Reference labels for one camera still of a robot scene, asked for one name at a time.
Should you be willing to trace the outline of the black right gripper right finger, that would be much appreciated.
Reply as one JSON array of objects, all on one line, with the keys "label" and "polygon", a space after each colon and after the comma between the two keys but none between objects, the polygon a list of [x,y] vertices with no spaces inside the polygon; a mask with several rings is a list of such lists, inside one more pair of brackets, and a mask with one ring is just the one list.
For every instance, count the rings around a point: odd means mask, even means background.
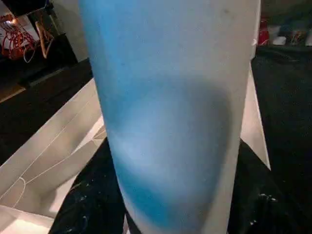
[{"label": "black right gripper right finger", "polygon": [[240,141],[229,234],[310,234],[312,221],[278,186],[269,168]]}]

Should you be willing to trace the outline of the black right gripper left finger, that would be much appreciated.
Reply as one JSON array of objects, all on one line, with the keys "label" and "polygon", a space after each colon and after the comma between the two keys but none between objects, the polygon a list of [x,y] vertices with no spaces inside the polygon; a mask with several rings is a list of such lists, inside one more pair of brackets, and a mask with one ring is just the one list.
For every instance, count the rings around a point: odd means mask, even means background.
[{"label": "black right gripper left finger", "polygon": [[108,140],[78,174],[50,228],[51,234],[121,234],[125,206]]}]

